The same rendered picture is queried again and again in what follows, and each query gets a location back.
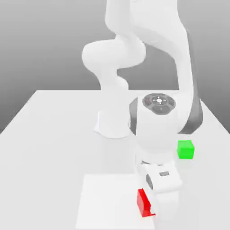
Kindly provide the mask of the small green cube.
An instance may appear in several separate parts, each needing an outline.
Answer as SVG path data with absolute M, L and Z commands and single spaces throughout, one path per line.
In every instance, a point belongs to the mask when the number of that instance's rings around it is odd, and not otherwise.
M 193 159 L 195 147 L 191 140 L 179 140 L 177 142 L 177 155 L 179 159 Z

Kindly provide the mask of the small red cube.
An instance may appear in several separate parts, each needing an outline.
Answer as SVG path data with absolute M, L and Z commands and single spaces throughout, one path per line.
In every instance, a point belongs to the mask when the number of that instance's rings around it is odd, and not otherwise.
M 142 217 L 156 215 L 156 213 L 151 212 L 151 204 L 143 188 L 137 190 L 137 206 Z

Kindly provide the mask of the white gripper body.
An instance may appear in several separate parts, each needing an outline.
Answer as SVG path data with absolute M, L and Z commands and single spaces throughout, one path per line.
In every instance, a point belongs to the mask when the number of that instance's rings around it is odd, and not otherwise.
M 150 211 L 155 230 L 158 230 L 161 224 L 168 224 L 172 221 L 179 207 L 178 190 L 166 191 L 162 193 L 150 192 Z

